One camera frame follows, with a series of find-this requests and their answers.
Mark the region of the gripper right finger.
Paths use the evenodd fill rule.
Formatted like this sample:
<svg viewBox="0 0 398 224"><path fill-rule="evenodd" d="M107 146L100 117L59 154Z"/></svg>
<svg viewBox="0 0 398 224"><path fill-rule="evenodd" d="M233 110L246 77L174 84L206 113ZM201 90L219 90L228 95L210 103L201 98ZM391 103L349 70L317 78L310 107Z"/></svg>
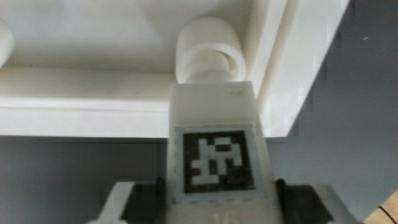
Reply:
<svg viewBox="0 0 398 224"><path fill-rule="evenodd" d="M276 187L285 224L359 224L329 185L279 179Z"/></svg>

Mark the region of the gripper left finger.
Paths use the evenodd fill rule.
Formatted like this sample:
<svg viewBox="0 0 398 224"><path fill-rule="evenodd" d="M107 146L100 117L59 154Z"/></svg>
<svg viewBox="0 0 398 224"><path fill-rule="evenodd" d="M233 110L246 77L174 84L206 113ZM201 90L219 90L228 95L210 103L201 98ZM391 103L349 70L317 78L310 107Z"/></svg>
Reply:
<svg viewBox="0 0 398 224"><path fill-rule="evenodd" d="M98 217L87 224L164 224L166 181L125 181L112 186Z"/></svg>

